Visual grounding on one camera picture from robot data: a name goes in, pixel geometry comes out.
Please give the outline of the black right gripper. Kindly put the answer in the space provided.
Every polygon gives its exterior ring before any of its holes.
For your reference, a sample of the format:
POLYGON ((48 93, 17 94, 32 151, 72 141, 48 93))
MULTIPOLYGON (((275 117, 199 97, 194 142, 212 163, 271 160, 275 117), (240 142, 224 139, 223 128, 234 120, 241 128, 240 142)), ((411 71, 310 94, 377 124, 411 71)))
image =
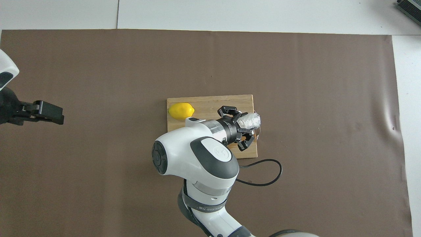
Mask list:
POLYGON ((242 113, 234 106, 221 106, 217 113, 220 117, 231 115, 231 118, 225 118, 225 123, 228 127, 227 144, 237 143, 240 151, 248 149, 254 141, 254 131, 247 128, 239 128, 237 122, 241 117, 245 117, 248 112, 242 113))

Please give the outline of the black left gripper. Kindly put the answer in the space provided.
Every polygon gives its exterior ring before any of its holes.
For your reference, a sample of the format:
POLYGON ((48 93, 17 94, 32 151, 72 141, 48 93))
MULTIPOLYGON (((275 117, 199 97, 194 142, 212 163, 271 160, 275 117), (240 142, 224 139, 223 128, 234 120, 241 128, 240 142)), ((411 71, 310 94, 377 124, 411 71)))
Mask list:
POLYGON ((11 123, 22 126, 24 122, 21 119, 13 118, 19 112, 20 118, 25 121, 64 124, 63 108, 43 100, 33 103, 22 102, 10 88, 3 88, 0 92, 0 124, 11 123))

